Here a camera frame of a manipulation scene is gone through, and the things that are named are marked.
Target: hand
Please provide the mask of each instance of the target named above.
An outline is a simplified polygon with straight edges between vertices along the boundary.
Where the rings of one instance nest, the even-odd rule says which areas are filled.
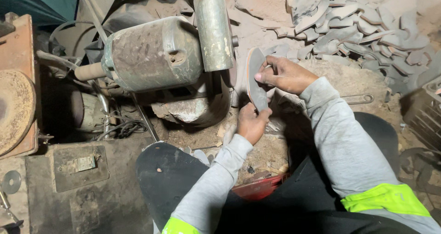
[[[254,75],[254,79],[270,87],[299,95],[317,80],[318,76],[285,57],[269,55],[259,72]]]
[[[273,113],[270,108],[265,108],[257,115],[255,109],[252,103],[246,104],[240,110],[237,120],[237,134],[246,138],[253,146],[262,137],[263,131],[269,123],[268,117]]]

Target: sleeve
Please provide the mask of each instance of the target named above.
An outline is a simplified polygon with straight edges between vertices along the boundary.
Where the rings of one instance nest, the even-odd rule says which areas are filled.
[[[231,142],[219,151],[210,169],[181,200],[169,222],[173,219],[181,220],[201,234],[214,233],[228,192],[236,183],[238,171],[246,155],[252,150],[253,146],[248,140],[235,134]]]
[[[333,190],[352,212],[381,215],[421,233],[441,233],[409,186],[399,182],[383,153],[325,77],[300,95]]]

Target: metal washer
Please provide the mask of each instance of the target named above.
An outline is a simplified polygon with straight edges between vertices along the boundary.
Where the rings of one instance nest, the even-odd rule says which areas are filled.
[[[11,170],[4,175],[1,188],[6,194],[14,194],[19,191],[21,184],[22,176],[20,173],[16,170]]]

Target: black pants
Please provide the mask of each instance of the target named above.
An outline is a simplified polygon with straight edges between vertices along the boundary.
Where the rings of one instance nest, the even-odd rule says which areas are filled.
[[[393,127],[372,114],[356,112],[355,117],[397,174],[398,137]],[[141,153],[136,163],[136,174],[150,214],[160,230],[181,199],[207,169],[198,159],[166,143],[152,144]],[[283,224],[281,221],[293,220],[301,226],[309,223],[308,231],[317,227],[319,229],[315,230],[319,232],[333,230],[329,226],[323,230],[321,226],[329,223],[332,225],[335,221],[344,221],[343,226],[349,226],[350,230],[372,227],[378,225],[378,222],[399,224],[379,216],[345,212],[330,186],[317,153],[311,153],[290,178],[261,201],[247,202],[230,191],[217,232],[239,232],[242,228],[242,231],[249,232],[251,226],[256,227],[259,233],[265,228],[274,231],[273,225],[280,226]]]

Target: gray long sleeve shirt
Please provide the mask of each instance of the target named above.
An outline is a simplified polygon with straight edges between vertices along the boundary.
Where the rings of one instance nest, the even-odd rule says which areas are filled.
[[[401,184],[378,146],[355,120],[349,105],[326,78],[313,82],[300,98],[305,100],[323,167],[333,190],[341,198],[365,192],[381,183]],[[212,167],[182,199],[172,217],[194,226],[202,234],[213,233],[238,170],[252,149],[245,138],[235,134],[219,151]],[[421,233],[441,233],[440,226],[431,217],[397,214],[386,209],[361,212],[399,221]]]

